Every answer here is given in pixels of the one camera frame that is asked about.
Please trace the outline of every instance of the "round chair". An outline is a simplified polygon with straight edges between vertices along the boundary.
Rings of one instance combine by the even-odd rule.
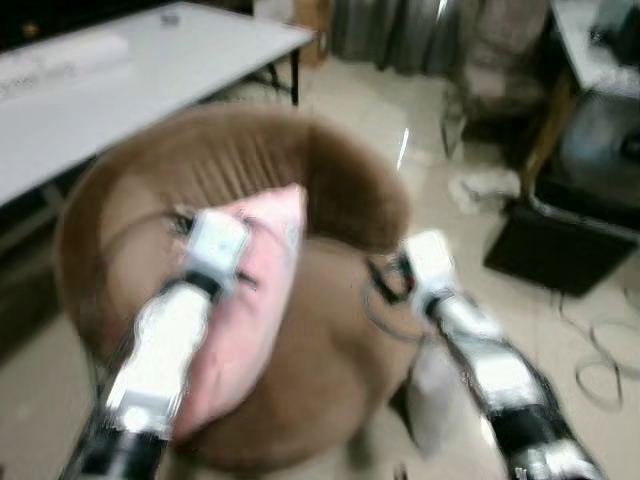
[[[176,206],[224,205],[293,182],[307,189],[306,236],[269,365],[236,410],[178,451],[218,468],[284,467],[348,441],[397,390],[416,345],[378,330],[362,302],[364,257],[392,251],[409,221],[388,163],[294,110],[206,106],[115,147],[77,185],[59,225],[56,275],[70,320],[100,362],[175,266],[165,223],[119,234]],[[385,316],[419,331],[405,308]]]

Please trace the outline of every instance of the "pink pillow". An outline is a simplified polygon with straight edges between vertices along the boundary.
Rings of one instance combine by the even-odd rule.
[[[212,313],[209,331],[191,363],[191,386],[173,430],[177,441],[236,408],[253,390],[271,357],[291,291],[306,195],[298,185],[224,206],[260,223],[251,229],[240,269],[258,282],[239,283]]]

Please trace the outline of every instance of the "cardboard box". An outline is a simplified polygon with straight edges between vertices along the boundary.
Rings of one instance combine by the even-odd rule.
[[[316,40],[300,51],[300,63],[320,65],[329,55],[330,0],[294,0],[295,24],[316,32]]]

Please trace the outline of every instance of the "white table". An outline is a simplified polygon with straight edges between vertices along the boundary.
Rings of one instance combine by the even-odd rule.
[[[640,97],[640,72],[618,64],[608,48],[591,45],[601,0],[554,0],[553,16],[574,75],[583,90]]]
[[[177,25],[162,24],[166,12]],[[288,54],[297,104],[298,52],[313,39],[308,30],[184,2],[83,32],[92,30],[126,38],[131,68],[0,103],[0,207],[37,188],[50,205],[0,238],[0,253],[56,215],[62,198],[50,180]]]

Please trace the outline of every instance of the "gray curtain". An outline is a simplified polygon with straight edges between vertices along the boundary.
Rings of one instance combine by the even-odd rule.
[[[464,0],[334,0],[332,53],[404,75],[448,75]]]

